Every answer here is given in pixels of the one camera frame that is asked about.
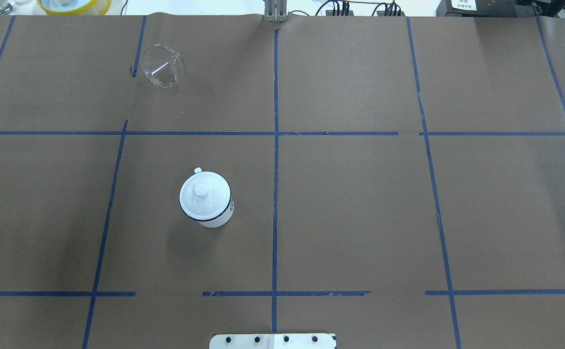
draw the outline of white bracket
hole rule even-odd
[[[331,333],[268,333],[215,335],[209,349],[336,349]]]
[[[287,0],[265,0],[265,22],[287,22]]]

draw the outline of white metal plate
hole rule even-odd
[[[209,349],[336,349],[331,333],[267,333],[215,335]]]

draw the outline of white enamel mug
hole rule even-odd
[[[181,186],[179,205],[186,216],[207,228],[227,223],[235,210],[227,180],[218,173],[203,172],[200,167]]]

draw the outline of blue grid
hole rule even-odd
[[[0,60],[3,55],[8,37],[12,30],[15,16],[10,20],[9,26],[5,33],[4,40],[0,47]],[[141,52],[141,45],[143,42],[143,34],[145,31],[147,16],[143,16],[141,23],[141,32],[137,47],[136,59],[134,66],[130,67],[130,73],[133,77],[137,74],[137,66]],[[442,259],[444,262],[444,271],[446,276],[447,290],[428,290],[425,291],[426,296],[448,296],[451,306],[451,316],[453,320],[453,329],[455,332],[455,344],[457,349],[461,349],[459,325],[457,322],[457,311],[455,307],[455,296],[509,296],[509,295],[537,295],[537,294],[565,294],[565,289],[487,289],[487,290],[457,290],[453,288],[451,280],[451,271],[448,261],[448,253],[446,248],[446,238],[444,234],[444,227],[442,224],[442,217],[439,206],[438,188],[436,185],[435,171],[433,169],[433,158],[431,156],[431,146],[429,144],[430,137],[439,136],[511,136],[511,137],[565,137],[565,132],[429,132],[426,124],[424,114],[424,106],[420,97],[420,78],[418,75],[418,66],[416,61],[416,53],[413,43],[413,35],[411,28],[411,21],[409,17],[407,20],[409,46],[411,51],[411,59],[416,82],[416,92],[418,94],[418,106],[420,114],[422,115],[423,131],[419,133],[424,137],[426,148],[429,174],[431,176],[431,185],[433,189],[433,197],[435,201],[436,215],[438,218],[438,226],[440,239],[442,244]],[[555,88],[560,98],[562,108],[565,113],[565,100],[562,94],[562,89],[557,80],[555,71],[553,69],[552,60],[550,58],[548,48],[546,46],[543,29],[539,17],[536,18],[537,27],[539,29],[539,37],[546,55],[550,73],[555,84]],[[274,132],[191,132],[191,131],[127,131],[127,121],[121,131],[0,131],[0,135],[116,135],[121,136],[119,142],[119,150],[114,168],[114,175],[112,179],[112,186],[110,189],[110,198],[108,201],[108,208],[106,212],[105,226],[101,237],[99,247],[98,263],[96,267],[94,285],[90,292],[81,291],[0,291],[0,297],[86,297],[90,298],[90,307],[87,316],[87,324],[85,327],[85,334],[83,338],[83,349],[88,345],[88,337],[90,334],[90,327],[94,315],[95,300],[98,297],[135,297],[136,292],[115,292],[115,291],[98,291],[99,277],[101,274],[101,266],[103,264],[103,256],[105,252],[106,239],[108,237],[108,228],[110,223],[110,212],[112,210],[112,203],[114,201],[114,193],[116,189],[116,181],[118,177],[119,165],[121,156],[123,154],[123,145],[127,136],[141,136],[141,135],[238,135],[238,136],[273,136],[274,137],[274,200],[273,200],[273,257],[272,257],[272,290],[271,291],[213,291],[203,292],[203,297],[271,297],[272,298],[272,331],[276,332],[276,313],[277,297],[315,297],[315,296],[366,296],[371,291],[278,291],[278,145],[280,136],[397,136],[398,132],[281,132],[278,129],[278,35],[279,31],[274,31]]]

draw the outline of clear plastic container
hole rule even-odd
[[[157,86],[171,88],[181,81],[181,57],[168,46],[156,44],[146,49],[141,66],[147,78]]]

